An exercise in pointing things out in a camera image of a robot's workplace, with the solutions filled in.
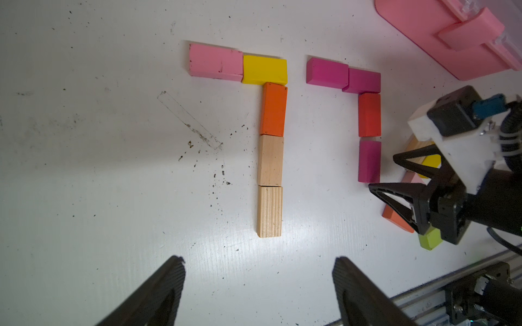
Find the magenta block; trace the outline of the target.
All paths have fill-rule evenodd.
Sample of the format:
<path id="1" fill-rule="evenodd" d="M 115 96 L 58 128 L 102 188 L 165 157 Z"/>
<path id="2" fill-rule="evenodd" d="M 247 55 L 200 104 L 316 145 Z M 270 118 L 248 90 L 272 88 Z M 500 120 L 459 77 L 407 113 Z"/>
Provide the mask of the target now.
<path id="1" fill-rule="evenodd" d="M 379 183 L 381 176 L 381 142 L 360 141 L 358 181 Z"/>
<path id="2" fill-rule="evenodd" d="M 320 58 L 307 62 L 307 84 L 343 89 L 349 85 L 349 65 Z"/>
<path id="3" fill-rule="evenodd" d="M 356 68 L 349 69 L 349 84 L 342 89 L 343 92 L 351 94 L 381 92 L 381 74 Z"/>

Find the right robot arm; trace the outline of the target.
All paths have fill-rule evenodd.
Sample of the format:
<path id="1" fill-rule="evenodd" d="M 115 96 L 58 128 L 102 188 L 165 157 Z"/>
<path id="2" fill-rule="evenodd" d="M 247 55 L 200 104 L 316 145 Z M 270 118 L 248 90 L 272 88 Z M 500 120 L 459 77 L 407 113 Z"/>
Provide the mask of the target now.
<path id="1" fill-rule="evenodd" d="M 421 183 L 371 183 L 370 192 L 394 209 L 419 235 L 430 228 L 457 245 L 473 222 L 485 225 L 490 236 L 516 254 L 521 248 L 502 239 L 497 230 L 521 236 L 521 174 L 490 169 L 477 194 L 468 192 L 446 159 L 439 168 L 413 160 L 440 155 L 436 145 L 398 153 L 394 162 L 409 171 L 429 177 Z M 505 325 L 521 324 L 521 290 L 511 287 L 501 274 L 483 274 L 447 290 L 451 322 L 489 315 Z"/>

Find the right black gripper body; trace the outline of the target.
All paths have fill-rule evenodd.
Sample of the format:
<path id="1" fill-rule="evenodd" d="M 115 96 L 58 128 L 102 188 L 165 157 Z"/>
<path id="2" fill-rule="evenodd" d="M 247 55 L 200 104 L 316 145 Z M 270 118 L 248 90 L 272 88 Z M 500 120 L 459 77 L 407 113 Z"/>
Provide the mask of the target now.
<path id="1" fill-rule="evenodd" d="M 493 168 L 478 192 L 469 194 L 444 162 L 426 188 L 433 191 L 428 200 L 429 223 L 440 230 L 444 241 L 459 244 L 472 222 L 521 236 L 520 174 Z"/>

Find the orange block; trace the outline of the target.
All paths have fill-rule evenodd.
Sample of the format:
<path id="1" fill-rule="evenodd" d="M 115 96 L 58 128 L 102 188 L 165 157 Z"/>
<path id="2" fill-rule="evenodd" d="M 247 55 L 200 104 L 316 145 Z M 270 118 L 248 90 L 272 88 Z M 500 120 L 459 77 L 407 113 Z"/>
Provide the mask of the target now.
<path id="1" fill-rule="evenodd" d="M 263 86 L 260 134 L 284 136 L 287 98 L 286 86 L 270 82 Z"/>
<path id="2" fill-rule="evenodd" d="M 409 232 L 409 233 L 415 233 L 414 229 L 410 227 L 409 224 L 406 223 L 405 220 L 391 206 L 386 205 L 382 217 L 384 217 L 387 221 L 390 221 L 394 225 L 398 226 L 402 230 Z"/>

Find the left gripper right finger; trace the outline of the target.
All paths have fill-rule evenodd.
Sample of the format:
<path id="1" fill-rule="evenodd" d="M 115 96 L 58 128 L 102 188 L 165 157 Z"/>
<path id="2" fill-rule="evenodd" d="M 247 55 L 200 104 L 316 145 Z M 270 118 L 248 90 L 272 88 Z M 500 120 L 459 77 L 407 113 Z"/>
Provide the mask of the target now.
<path id="1" fill-rule="evenodd" d="M 344 325 L 414 325 L 350 259 L 339 257 L 333 282 Z"/>

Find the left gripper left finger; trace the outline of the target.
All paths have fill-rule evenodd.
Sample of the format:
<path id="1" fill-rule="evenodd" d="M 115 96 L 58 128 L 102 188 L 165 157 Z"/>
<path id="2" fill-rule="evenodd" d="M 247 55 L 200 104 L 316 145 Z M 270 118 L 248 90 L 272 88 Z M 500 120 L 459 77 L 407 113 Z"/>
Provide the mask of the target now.
<path id="1" fill-rule="evenodd" d="M 174 325 L 186 270 L 184 259 L 170 257 L 99 325 Z"/>

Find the red block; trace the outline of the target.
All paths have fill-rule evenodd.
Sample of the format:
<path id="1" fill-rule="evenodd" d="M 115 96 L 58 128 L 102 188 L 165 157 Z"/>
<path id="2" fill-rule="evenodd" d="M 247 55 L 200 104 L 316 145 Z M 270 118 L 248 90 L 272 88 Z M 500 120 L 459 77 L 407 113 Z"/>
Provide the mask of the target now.
<path id="1" fill-rule="evenodd" d="M 364 93 L 358 97 L 358 134 L 359 137 L 380 137 L 381 95 Z"/>

